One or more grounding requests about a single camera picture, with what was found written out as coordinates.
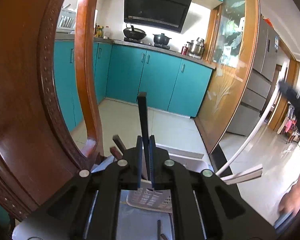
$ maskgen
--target pink clothing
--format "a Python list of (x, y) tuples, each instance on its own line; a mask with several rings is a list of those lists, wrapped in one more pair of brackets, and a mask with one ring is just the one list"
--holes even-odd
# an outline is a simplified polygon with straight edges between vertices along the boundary
[(286, 123), (286, 131), (285, 132), (288, 132), (290, 130), (290, 127), (292, 125), (292, 120), (288, 120), (287, 123)]

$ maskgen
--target kitchen countertop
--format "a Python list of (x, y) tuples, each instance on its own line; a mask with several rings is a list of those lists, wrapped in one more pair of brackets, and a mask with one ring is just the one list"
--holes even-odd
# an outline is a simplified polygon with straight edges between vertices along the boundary
[[(56, 33), (55, 40), (56, 41), (73, 41), (74, 40), (74, 34)], [(215, 69), (216, 68), (214, 65), (209, 64), (207, 62), (204, 62), (204, 61), (202, 61), (199, 58), (194, 58), (194, 57), (191, 57), (191, 56), (188, 56), (188, 55), (182, 55), (181, 53), (173, 51), (173, 50), (162, 49), (162, 48), (158, 48), (158, 47), (151, 46), (151, 45), (140, 44), (140, 43), (133, 43), (133, 42), (128, 42), (128, 41), (119, 41), (119, 40), (96, 38), (96, 37), (93, 37), (93, 41), (94, 42), (100, 42), (100, 43), (109, 43), (109, 44), (124, 45), (124, 46), (130, 46), (130, 47), (141, 48), (141, 49), (148, 49), (148, 50), (152, 50), (152, 51), (157, 51), (157, 52), (161, 52), (161, 53), (164, 53), (164, 54), (168, 54), (168, 55), (171, 55), (171, 56), (183, 58), (183, 59), (195, 62), (197, 64), (204, 65), (204, 66), (206, 66), (208, 68), (211, 68), (211, 69)]]

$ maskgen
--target cabinet handle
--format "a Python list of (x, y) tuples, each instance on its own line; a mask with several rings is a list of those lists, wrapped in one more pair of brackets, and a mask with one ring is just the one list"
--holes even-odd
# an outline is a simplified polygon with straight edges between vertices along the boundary
[(74, 58), (74, 49), (71, 49), (70, 63), (73, 63), (73, 58)]
[(101, 58), (101, 53), (102, 53), (102, 49), (99, 48), (99, 54), (98, 54), (98, 58)]

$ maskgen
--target stainless steel pot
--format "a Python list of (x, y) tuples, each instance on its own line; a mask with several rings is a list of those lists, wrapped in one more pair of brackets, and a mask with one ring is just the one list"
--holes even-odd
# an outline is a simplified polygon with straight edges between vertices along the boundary
[(204, 47), (199, 41), (188, 41), (188, 53), (195, 54), (197, 56), (202, 56)]
[(204, 39), (203, 38), (197, 38), (198, 42), (201, 42), (201, 46), (204, 46)]

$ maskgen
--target red bottle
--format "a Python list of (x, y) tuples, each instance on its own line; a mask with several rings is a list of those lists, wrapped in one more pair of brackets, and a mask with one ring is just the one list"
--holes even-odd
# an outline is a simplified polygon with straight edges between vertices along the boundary
[(182, 47), (181, 54), (182, 54), (182, 55), (187, 55), (187, 51), (188, 51), (187, 44), (185, 44), (185, 45)]

